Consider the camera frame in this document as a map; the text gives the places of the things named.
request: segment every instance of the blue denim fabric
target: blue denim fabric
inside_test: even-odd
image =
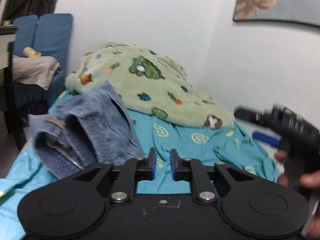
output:
[[[108,81],[58,105],[54,114],[30,118],[38,127],[35,152],[58,179],[94,163],[121,165],[144,157],[127,109]]]

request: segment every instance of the blue sofa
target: blue sofa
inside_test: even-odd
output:
[[[68,13],[45,14],[40,18],[30,15],[20,17],[13,22],[13,25],[18,27],[14,55],[24,57],[23,49],[32,47],[43,56],[55,57],[60,63],[60,68],[55,73],[48,91],[38,85],[13,82],[17,108],[34,100],[46,101],[50,107],[63,92],[72,23],[73,17]]]

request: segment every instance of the brown leather patch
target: brown leather patch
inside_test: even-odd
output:
[[[48,117],[45,119],[46,122],[50,122],[50,123],[53,123],[55,124],[56,126],[58,126],[59,128],[63,128],[64,127],[64,124],[62,122],[60,122],[59,120],[57,119],[53,119],[51,117]]]

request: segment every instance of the human hand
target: human hand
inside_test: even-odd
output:
[[[284,151],[278,151],[275,154],[275,159],[279,162],[283,162],[288,157],[287,153]],[[282,174],[278,178],[278,183],[284,187],[289,185],[289,180],[285,174]],[[316,171],[314,173],[306,173],[303,174],[300,178],[300,184],[303,187],[314,189],[320,188],[320,171]],[[313,221],[310,224],[310,227],[307,232],[307,236],[311,238],[319,238],[320,237],[320,214],[316,213],[313,217]]]

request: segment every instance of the framed picture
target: framed picture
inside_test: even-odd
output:
[[[320,25],[320,0],[236,0],[234,21],[275,20]]]

